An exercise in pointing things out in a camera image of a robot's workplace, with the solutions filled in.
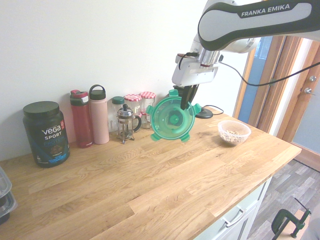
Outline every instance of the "red checkered lid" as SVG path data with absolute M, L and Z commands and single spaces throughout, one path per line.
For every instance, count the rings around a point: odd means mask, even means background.
M 152 91 L 143 91 L 140 93 L 140 95 L 144 99 L 154 99 L 156 97 L 156 94 Z
M 138 94 L 127 94 L 124 96 L 124 99 L 129 102 L 139 102 L 141 101 L 142 97 Z

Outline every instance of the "small glass bowl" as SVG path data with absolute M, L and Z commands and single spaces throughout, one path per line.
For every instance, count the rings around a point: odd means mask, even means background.
M 226 120 L 218 123 L 220 137 L 230 145 L 238 145 L 247 140 L 251 129 L 238 121 Z

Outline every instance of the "pink water bottle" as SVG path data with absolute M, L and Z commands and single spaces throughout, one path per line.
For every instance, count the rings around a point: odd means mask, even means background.
M 76 143 L 85 149 L 90 147 L 94 140 L 88 93 L 79 90 L 72 90 L 70 93 Z
M 96 87 L 101 87 L 102 90 L 94 90 Z M 94 143 L 106 144 L 109 142 L 106 90 L 101 85 L 93 85 L 89 90 L 89 96 Z

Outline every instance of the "red water bottle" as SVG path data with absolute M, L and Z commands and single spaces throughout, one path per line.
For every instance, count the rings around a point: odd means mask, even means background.
M 88 93 L 79 90 L 72 90 L 70 93 L 76 143 L 85 149 L 92 145 L 94 139 Z

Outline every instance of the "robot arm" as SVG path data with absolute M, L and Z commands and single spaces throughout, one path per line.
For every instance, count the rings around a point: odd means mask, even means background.
M 268 0 L 240 6 L 212 1 L 206 4 L 191 47 L 197 56 L 176 58 L 172 82 L 184 87 L 182 109 L 192 101 L 199 84 L 213 81 L 220 50 L 246 53 L 256 46 L 257 37 L 273 35 L 320 42 L 319 0 Z
M 198 24 L 201 45 L 223 50 L 239 39 L 290 35 L 320 41 L 318 0 L 268 0 L 234 6 L 218 2 L 207 8 Z

